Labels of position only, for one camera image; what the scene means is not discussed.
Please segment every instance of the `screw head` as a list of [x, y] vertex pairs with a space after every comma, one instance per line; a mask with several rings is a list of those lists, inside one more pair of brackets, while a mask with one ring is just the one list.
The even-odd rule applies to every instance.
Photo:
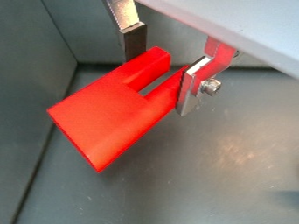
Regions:
[[221, 81], [211, 78], [203, 82], [202, 91], [210, 96], [214, 96], [221, 91]]

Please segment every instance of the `gray floor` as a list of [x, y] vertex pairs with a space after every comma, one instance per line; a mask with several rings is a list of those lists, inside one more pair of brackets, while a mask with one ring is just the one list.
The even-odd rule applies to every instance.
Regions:
[[[74, 90], [110, 69], [81, 70]], [[173, 112], [101, 174], [55, 130], [18, 223], [298, 223], [299, 81], [270, 70], [221, 79], [219, 95]]]

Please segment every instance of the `red 3d-printed part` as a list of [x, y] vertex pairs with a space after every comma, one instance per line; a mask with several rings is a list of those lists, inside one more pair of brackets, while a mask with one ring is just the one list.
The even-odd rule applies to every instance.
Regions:
[[138, 93], [170, 70], [170, 61], [153, 48], [48, 109], [98, 172], [175, 107], [185, 68], [149, 95]]

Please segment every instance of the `metal plate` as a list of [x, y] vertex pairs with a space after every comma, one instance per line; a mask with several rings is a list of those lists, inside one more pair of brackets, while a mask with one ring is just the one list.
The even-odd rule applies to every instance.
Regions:
[[[82, 71], [75, 89], [110, 70]], [[297, 223], [299, 82], [267, 70], [219, 79], [101, 174], [56, 130], [19, 223]]]
[[52, 122], [46, 109], [63, 97], [77, 68], [38, 0], [0, 7], [0, 223], [18, 213]]

